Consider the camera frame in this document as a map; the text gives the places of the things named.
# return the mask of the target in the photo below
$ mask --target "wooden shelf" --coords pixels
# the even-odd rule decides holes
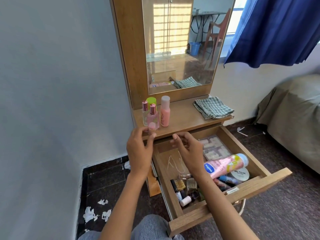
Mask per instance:
[[[193,102],[196,99],[206,99],[208,95],[193,97],[180,101],[170,103],[170,122],[168,127],[162,127],[155,132],[157,136],[155,139],[171,136],[172,134],[180,131],[190,131],[204,126],[223,123],[226,120],[233,119],[234,115],[231,114],[222,119],[207,119],[205,120],[202,114],[194,107]],[[160,105],[157,105],[157,110],[160,111]],[[133,116],[138,127],[143,127],[142,110],[136,109],[133,111]]]

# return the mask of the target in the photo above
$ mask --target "mirror frame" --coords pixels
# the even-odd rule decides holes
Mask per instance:
[[[233,1],[231,7],[221,47],[223,47],[226,38],[235,1],[236,0]],[[146,100],[148,97],[155,97],[157,99],[157,104],[159,105],[161,104],[161,97],[165,95],[170,97],[170,102],[174,102],[210,93],[222,48],[219,51],[218,60],[210,84],[149,95],[142,0],[110,0],[110,4],[122,67],[126,78],[128,96],[130,96],[130,104],[133,110],[141,109],[142,101]]]

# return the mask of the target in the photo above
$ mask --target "clear perfume bottle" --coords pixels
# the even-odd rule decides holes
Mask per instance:
[[[155,129],[159,128],[159,112],[157,111],[157,107],[155,104],[150,104],[150,110],[147,115],[148,125],[150,123],[155,123]]]
[[[148,126],[148,101],[142,101],[142,122],[144,126]]]

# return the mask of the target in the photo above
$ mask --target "blue logo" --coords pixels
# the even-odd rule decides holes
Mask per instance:
[[[204,169],[205,169],[208,173],[213,173],[213,172],[214,172],[214,167],[211,166],[211,165],[208,164],[208,163],[205,163],[205,164],[204,164]]]

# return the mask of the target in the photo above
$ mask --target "table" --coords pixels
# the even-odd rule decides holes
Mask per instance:
[[[197,14],[197,13],[194,13],[194,12],[193,12],[193,13],[192,13],[192,20],[191,20],[191,25],[190,25],[190,27],[191,27],[192,32],[194,32],[195,34],[197,34],[197,37],[195,38],[195,42],[197,42],[201,24],[202,24],[202,34],[201,34],[201,42],[202,42],[202,40],[203,40],[203,33],[207,33],[207,32],[204,32],[204,31],[203,31],[203,27],[205,26],[208,18],[209,18],[209,17],[212,17],[213,15],[217,15],[216,20],[214,20],[214,22],[216,22],[216,21],[218,20],[219,16],[220,16],[220,15],[223,15],[223,14],[226,15],[227,13],[226,13],[226,12],[208,11],[208,12],[201,12],[201,13],[198,13],[198,14]],[[197,20],[197,17],[198,17],[198,16],[200,17],[200,24],[199,24],[199,26],[198,26],[198,21],[197,21],[198,32],[195,32],[195,31],[193,30],[193,28],[192,28],[192,23],[193,23],[194,18],[196,18],[196,20]]]

